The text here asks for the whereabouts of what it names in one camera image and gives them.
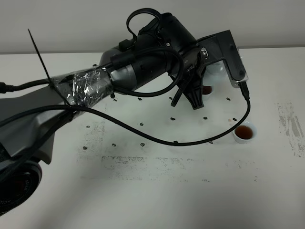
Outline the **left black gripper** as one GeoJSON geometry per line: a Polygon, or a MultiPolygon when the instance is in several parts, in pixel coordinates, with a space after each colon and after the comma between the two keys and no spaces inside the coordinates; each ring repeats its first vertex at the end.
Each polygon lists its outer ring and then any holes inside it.
{"type": "MultiPolygon", "coordinates": [[[[133,64],[137,86],[147,84],[167,72],[173,82],[166,90],[171,90],[183,76],[183,68],[199,63],[201,48],[198,41],[171,13],[157,16],[143,27],[137,36],[134,51],[148,52],[136,57],[133,64]]],[[[186,81],[183,94],[194,110],[204,107],[203,83],[196,73],[191,73],[186,81]]]]}

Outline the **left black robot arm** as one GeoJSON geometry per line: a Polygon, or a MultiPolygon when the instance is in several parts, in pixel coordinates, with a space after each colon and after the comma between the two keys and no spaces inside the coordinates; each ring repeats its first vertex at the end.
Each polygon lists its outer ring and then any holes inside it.
{"type": "Polygon", "coordinates": [[[198,41],[170,13],[142,9],[154,19],[132,39],[106,51],[92,68],[20,86],[1,83],[2,93],[41,89],[0,101],[0,212],[25,202],[38,187],[41,161],[52,159],[55,132],[114,93],[155,97],[189,85],[202,74],[198,41]]]}

